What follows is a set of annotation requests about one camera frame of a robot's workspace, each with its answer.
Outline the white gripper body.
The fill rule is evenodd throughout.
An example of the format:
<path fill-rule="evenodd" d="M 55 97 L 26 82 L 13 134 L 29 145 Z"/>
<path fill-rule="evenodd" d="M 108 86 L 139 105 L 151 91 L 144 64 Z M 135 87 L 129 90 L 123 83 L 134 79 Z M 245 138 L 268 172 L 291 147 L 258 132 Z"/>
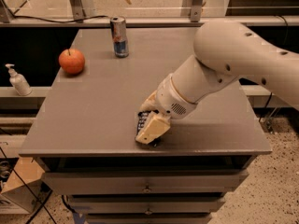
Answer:
<path fill-rule="evenodd" d="M 158 86 L 155 102 L 157 110 L 172 119 L 183 119 L 197 107 L 197 104 L 189 103 L 179 95 L 173 85 L 172 75 L 168 75 Z"/>

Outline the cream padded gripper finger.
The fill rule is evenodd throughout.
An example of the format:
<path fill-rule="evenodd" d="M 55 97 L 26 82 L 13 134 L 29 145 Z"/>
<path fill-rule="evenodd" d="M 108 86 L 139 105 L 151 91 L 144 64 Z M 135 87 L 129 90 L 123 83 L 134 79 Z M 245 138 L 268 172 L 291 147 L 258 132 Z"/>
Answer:
<path fill-rule="evenodd" d="M 156 93 L 157 91 L 154 91 L 139 107 L 140 112 L 145 111 L 155 111 L 157 110 L 157 103 L 156 103 Z"/>
<path fill-rule="evenodd" d="M 138 114 L 135 140 L 149 144 L 170 129 L 170 117 L 155 111 L 143 111 Z"/>

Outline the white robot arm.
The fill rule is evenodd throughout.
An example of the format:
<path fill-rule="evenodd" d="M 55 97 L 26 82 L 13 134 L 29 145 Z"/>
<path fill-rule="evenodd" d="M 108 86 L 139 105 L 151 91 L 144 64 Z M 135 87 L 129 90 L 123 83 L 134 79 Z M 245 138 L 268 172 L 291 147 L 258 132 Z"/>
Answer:
<path fill-rule="evenodd" d="M 209 94 L 245 78 L 299 109 L 299 54 L 278 48 L 247 26 L 226 19 L 204 23 L 193 55 L 169 74 L 139 108 L 135 140 L 149 144 Z"/>

